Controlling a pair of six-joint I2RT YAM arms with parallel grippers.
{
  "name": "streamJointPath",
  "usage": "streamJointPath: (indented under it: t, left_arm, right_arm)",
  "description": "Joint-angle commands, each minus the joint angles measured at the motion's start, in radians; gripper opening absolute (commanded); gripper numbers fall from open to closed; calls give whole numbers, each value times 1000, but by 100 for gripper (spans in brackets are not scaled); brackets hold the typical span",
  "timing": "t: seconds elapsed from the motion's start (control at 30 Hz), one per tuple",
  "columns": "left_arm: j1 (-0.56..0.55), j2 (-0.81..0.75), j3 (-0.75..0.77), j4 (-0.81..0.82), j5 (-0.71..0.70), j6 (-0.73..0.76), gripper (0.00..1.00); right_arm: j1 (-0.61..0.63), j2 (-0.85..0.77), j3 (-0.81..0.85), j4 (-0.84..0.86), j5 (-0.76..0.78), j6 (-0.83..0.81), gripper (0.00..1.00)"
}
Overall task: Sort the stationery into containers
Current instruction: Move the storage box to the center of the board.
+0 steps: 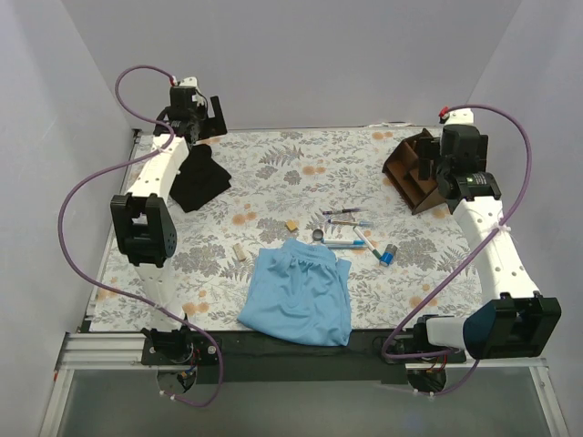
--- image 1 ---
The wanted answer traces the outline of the brown wooden desk organizer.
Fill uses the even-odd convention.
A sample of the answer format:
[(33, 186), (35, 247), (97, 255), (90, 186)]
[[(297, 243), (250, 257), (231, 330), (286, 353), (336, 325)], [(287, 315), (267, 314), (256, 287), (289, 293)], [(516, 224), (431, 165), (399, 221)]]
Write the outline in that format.
[(418, 141), (433, 139), (434, 136), (423, 128), (418, 134), (403, 139), (385, 160), (383, 173), (390, 181), (413, 215), (445, 204), (434, 180), (420, 180), (418, 177)]

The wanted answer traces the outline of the brown blue pen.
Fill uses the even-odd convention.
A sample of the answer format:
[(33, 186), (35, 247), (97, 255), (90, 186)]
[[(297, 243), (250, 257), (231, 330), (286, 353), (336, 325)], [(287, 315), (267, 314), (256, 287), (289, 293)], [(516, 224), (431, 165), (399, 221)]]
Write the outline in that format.
[(327, 222), (332, 225), (342, 225), (342, 226), (355, 226), (355, 227), (371, 227), (373, 223), (366, 220), (340, 220), (340, 219), (328, 219)]

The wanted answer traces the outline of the white green-tipped marker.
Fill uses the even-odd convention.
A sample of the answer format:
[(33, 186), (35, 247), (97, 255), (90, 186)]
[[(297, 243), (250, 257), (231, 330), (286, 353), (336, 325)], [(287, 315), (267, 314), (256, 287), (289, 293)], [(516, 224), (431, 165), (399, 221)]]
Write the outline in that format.
[(364, 235), (364, 233), (358, 227), (354, 227), (353, 231), (359, 237), (359, 239), (361, 239), (364, 242), (364, 245), (373, 253), (373, 255), (377, 259), (380, 259), (382, 257), (382, 255), (374, 246), (374, 244)]

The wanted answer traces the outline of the tan eraser block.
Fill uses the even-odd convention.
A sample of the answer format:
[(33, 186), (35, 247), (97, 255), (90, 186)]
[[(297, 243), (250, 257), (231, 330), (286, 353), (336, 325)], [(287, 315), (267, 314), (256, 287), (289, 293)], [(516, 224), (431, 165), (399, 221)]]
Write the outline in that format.
[(297, 225), (297, 223), (296, 223), (295, 221), (293, 221), (293, 220), (288, 220), (288, 221), (286, 222), (286, 228), (287, 228), (287, 229), (288, 229), (290, 232), (293, 232), (293, 231), (295, 231), (295, 230), (297, 230), (297, 229), (298, 229), (298, 225)]

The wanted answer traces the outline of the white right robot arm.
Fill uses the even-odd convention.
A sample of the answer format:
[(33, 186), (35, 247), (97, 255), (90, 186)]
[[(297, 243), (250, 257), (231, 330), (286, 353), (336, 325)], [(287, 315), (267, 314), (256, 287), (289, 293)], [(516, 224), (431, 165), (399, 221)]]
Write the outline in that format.
[(426, 316), (412, 339), (414, 355), (433, 361), (445, 348), (476, 360), (539, 356), (562, 310), (529, 277), (504, 217), (501, 192), (486, 172), (487, 136), (472, 125), (447, 125), (439, 139), (418, 148), (421, 178), (436, 180), (469, 248), (476, 253), (482, 307), (465, 318)]

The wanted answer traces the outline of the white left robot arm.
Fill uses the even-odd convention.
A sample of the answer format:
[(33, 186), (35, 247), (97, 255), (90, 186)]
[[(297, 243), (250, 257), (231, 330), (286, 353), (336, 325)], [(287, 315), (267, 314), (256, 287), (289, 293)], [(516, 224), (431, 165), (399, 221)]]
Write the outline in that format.
[(167, 202), (185, 212), (202, 208), (230, 188), (230, 173), (212, 157), (207, 139), (226, 134), (217, 97), (206, 98), (196, 77), (169, 90), (169, 105), (157, 117), (149, 159), (135, 182), (110, 202), (119, 251), (135, 268), (145, 296), (183, 317), (171, 258), (179, 238)]

